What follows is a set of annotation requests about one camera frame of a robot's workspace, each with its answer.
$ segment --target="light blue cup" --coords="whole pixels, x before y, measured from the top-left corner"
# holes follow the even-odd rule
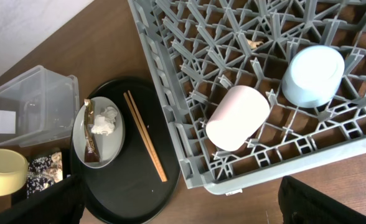
[[[335,49],[323,45],[305,48],[295,55],[284,74],[284,96],[303,108],[324,105],[337,92],[344,68],[344,59]]]

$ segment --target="pair of chopsticks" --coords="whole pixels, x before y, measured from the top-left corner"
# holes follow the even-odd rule
[[[153,143],[151,142],[150,136],[148,135],[147,129],[144,125],[143,120],[141,119],[141,115],[139,113],[138,107],[136,106],[136,103],[133,100],[133,96],[131,92],[128,90],[128,94],[123,93],[123,96],[125,97],[125,100],[129,106],[129,109],[132,113],[134,122],[136,123],[136,126],[139,129],[140,136],[144,141],[144,145],[147,148],[148,154],[150,154],[152,163],[157,169],[158,175],[161,178],[162,182],[166,182],[166,175],[164,172],[164,169],[162,168],[161,162],[158,159],[157,152],[154,149]]]

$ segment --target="gray plastic dish rack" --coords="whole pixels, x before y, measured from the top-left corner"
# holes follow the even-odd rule
[[[366,1],[129,5],[188,188],[228,195],[366,153]],[[252,49],[247,40],[263,44]],[[296,53],[318,44],[342,54],[344,76],[328,104],[298,108],[279,83]],[[209,141],[205,125],[235,85],[259,90],[271,114],[238,151],[227,152]]]

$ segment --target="black and white patterned packet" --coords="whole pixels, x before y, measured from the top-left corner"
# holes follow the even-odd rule
[[[61,152],[34,159],[28,166],[27,197],[63,179]]]

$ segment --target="white plate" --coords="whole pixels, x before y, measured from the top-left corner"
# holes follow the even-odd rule
[[[94,102],[95,116],[100,114],[107,108],[107,106],[112,106],[118,112],[116,115],[115,130],[108,136],[104,134],[94,134],[97,148],[99,150],[101,161],[100,162],[85,162],[85,131],[83,129],[83,117],[85,115],[85,105],[83,105],[78,112],[77,118],[75,119],[72,131],[72,141],[77,153],[78,158],[83,164],[90,168],[102,168],[107,166],[117,155],[125,139],[125,125],[123,122],[123,117],[121,111],[118,107],[109,99],[105,97],[94,97],[91,99]]]

